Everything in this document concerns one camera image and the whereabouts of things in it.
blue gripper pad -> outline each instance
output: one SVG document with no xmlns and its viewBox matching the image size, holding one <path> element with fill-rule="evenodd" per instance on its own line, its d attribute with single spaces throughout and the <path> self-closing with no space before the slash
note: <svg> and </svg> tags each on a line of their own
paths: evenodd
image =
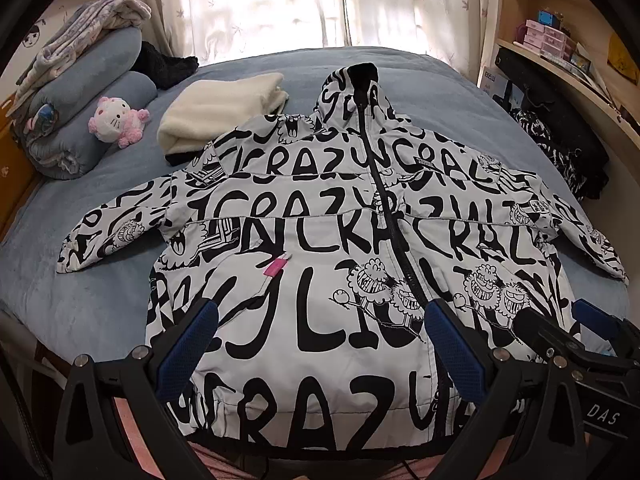
<svg viewBox="0 0 640 480">
<path fill-rule="evenodd" d="M 158 367 L 156 397 L 160 402 L 180 397 L 217 329 L 218 306 L 207 301 Z"/>
<path fill-rule="evenodd" d="M 610 316 L 586 300 L 574 301 L 571 306 L 571 314 L 577 322 L 607 341 L 615 339 L 620 332 L 617 318 Z"/>
<path fill-rule="evenodd" d="M 481 404 L 486 396 L 484 367 L 438 303 L 424 311 L 424 328 L 464 400 Z"/>
</svg>

plush toy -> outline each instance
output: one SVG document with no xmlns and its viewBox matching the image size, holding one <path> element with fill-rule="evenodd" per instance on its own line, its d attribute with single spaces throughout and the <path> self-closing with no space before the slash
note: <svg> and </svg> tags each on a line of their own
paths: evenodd
<svg viewBox="0 0 640 480">
<path fill-rule="evenodd" d="M 126 148 L 142 139 L 142 130 L 149 119 L 148 110 L 132 110 L 123 99 L 101 97 L 98 109 L 89 119 L 89 131 L 102 142 L 118 141 Z"/>
</svg>

black and white jacket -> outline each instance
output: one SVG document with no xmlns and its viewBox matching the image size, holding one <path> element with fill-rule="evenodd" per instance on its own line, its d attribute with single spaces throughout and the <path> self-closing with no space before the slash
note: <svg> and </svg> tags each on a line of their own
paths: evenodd
<svg viewBox="0 0 640 480">
<path fill-rule="evenodd" d="M 570 330 L 562 231 L 609 274 L 615 251 L 540 177 L 397 114 L 372 64 L 333 72 L 309 116 L 270 115 L 210 142 L 184 170 L 89 211 L 58 272 L 158 228 L 153 344 L 197 298 L 220 328 L 171 404 L 180 430 L 278 456 L 423 449 L 466 404 L 434 354 L 423 307 L 441 297 L 490 346 L 532 351 L 532 306 Z"/>
</svg>

blue box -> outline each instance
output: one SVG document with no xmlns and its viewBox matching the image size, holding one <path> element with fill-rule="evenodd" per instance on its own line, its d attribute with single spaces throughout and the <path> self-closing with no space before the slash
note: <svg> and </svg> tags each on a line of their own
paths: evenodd
<svg viewBox="0 0 640 480">
<path fill-rule="evenodd" d="M 558 17 L 551 12 L 546 12 L 546 10 L 538 11 L 538 22 L 548 27 L 560 29 L 560 20 L 558 20 Z"/>
</svg>

bookshelf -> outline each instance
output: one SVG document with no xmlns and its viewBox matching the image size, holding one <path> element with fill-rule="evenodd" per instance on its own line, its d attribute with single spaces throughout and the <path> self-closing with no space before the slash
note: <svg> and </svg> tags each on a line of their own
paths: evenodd
<svg viewBox="0 0 640 480">
<path fill-rule="evenodd" d="M 640 88 L 607 64 L 612 28 L 589 0 L 500 0 L 495 43 L 513 50 L 545 68 L 558 88 L 590 123 L 593 130 L 620 158 L 640 185 L 640 136 L 597 94 L 565 70 L 513 44 L 516 28 L 525 20 L 535 20 L 540 9 L 560 12 L 572 38 L 590 54 L 617 106 L 621 104 L 640 121 Z"/>
</svg>

